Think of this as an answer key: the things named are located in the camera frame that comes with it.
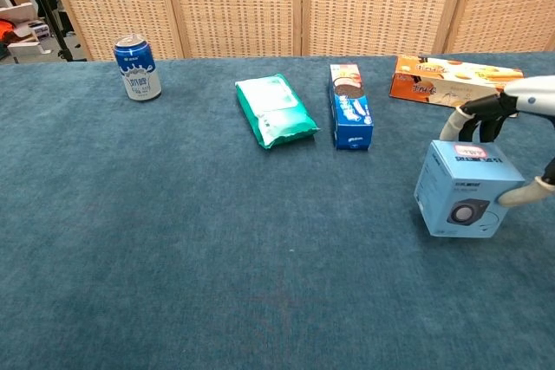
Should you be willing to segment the right robot hand black silver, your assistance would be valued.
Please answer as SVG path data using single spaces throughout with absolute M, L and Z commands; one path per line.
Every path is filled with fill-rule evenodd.
M 532 114 L 554 121 L 554 77 L 541 75 L 508 82 L 497 93 L 463 103 L 455 108 L 443 126 L 443 141 L 470 142 L 475 129 L 480 142 L 498 137 L 504 121 L 517 113 Z M 498 203 L 506 208 L 530 204 L 554 193 L 554 163 L 528 184 L 503 193 Z

